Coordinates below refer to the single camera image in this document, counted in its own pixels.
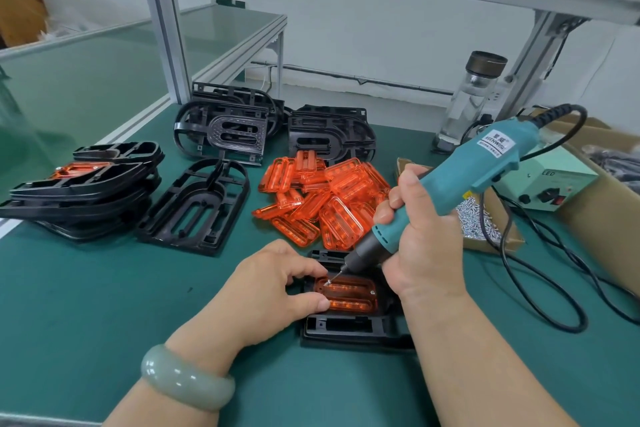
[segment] electric screwdriver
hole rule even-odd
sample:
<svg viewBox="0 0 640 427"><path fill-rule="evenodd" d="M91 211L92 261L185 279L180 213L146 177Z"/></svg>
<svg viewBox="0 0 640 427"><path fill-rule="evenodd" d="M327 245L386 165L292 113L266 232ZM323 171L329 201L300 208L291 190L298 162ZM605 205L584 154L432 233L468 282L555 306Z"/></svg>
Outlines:
<svg viewBox="0 0 640 427"><path fill-rule="evenodd" d="M528 154L540 143L540 128L573 110L580 111L580 121L563 139ZM469 192L484 192L506 172L518 169L521 160L556 148L569 140L586 120L586 110L579 105L560 105L529 121L515 117L496 122L474 139L460 145L442 164L420 179L428 191L439 216L449 214ZM344 259L340 273L360 273L380 264L398 251L400 237L409 219L404 206L397 209L388 225L375 225Z"/></svg>

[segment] person's left hand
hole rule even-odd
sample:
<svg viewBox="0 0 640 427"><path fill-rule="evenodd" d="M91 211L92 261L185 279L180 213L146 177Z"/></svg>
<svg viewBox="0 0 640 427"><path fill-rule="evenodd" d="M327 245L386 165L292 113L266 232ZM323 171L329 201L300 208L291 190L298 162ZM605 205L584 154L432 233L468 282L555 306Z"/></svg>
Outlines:
<svg viewBox="0 0 640 427"><path fill-rule="evenodd" d="M329 309L315 292L290 296L293 277L325 277L317 261L284 240L269 243L236 267L219 293L167 340L166 346L196 366L225 375L236 354L282 331L293 321Z"/></svg>

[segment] pile of orange plastic parts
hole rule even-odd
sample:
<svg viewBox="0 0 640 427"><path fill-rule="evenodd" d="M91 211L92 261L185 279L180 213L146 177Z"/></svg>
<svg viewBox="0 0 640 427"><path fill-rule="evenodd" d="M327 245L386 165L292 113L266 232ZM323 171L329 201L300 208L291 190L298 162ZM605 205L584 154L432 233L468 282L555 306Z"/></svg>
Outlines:
<svg viewBox="0 0 640 427"><path fill-rule="evenodd" d="M269 220L298 246L322 235L327 250L350 250L373 226L376 206L390 186L369 162L356 158L326 167L316 152L279 157L265 172L260 192L275 193L276 202L252 214Z"/></svg>

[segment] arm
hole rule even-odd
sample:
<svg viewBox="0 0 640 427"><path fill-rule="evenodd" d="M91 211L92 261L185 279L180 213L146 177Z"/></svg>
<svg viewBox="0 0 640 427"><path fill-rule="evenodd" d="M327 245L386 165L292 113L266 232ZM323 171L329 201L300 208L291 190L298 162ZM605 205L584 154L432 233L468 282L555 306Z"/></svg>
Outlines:
<svg viewBox="0 0 640 427"><path fill-rule="evenodd" d="M244 346L265 341L293 321L327 310L329 301L322 294L290 296L285 290L293 277L326 274L320 263L301 257L284 240L276 240L242 261L211 302L180 326L165 345L200 370L224 376ZM103 426L217 424L217 412L183 405L139 380Z"/></svg>
<svg viewBox="0 0 640 427"><path fill-rule="evenodd" d="M400 297L420 365L444 426L575 426L468 295L456 213L438 216L408 165L380 204L388 223L406 204L410 225L383 265Z"/></svg>

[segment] green tabletop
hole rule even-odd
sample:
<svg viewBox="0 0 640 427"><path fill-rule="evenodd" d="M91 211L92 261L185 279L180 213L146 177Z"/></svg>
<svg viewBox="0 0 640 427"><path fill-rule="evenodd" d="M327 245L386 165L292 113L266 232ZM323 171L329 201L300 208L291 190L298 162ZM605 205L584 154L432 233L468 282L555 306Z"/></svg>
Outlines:
<svg viewBox="0 0 640 427"><path fill-rule="evenodd" d="M221 5L184 11L191 74L278 17ZM5 53L0 68L0 201L167 93L151 22Z"/></svg>
<svg viewBox="0 0 640 427"><path fill-rule="evenodd" d="M176 111L168 108L134 136L158 141L166 153L158 193L189 165L172 142ZM388 179L398 156L434 163L432 134L374 130L374 165ZM269 141L266 161L285 155L286 148L281 133ZM241 259L279 236L250 215L269 201L255 190L263 172L249 170L252 191L217 258L137 243L132 236L75 245L31 223L2 239L0 411L102 421L138 379L146 350L202 308ZM568 245L588 256L555 226ZM580 425L638 425L640 329L615 316L588 280L529 230L522 232L528 243L518 255L566 287L588 312L589 329L571 335L541 322L492 255L465 252L471 295ZM554 291L525 273L520 279L558 319L575 320ZM232 374L237 393L223 409L221 425L437 425L412 354L302 348L290 327L243 351Z"/></svg>

